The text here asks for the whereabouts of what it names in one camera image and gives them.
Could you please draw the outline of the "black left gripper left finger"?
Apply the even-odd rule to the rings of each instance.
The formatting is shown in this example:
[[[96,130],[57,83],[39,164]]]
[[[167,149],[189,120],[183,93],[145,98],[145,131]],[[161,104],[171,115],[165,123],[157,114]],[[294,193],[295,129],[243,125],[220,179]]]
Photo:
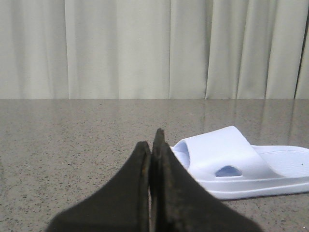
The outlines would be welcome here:
[[[100,190],[56,215],[49,232],[149,231],[147,142],[138,142],[123,167]]]

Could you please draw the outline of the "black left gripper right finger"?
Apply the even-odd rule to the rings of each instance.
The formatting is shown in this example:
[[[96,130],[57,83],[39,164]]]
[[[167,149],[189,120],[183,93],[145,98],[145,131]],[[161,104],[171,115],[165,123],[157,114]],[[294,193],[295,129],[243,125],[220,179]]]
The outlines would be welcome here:
[[[212,197],[185,170],[158,129],[150,169],[154,232],[255,232],[257,224]]]

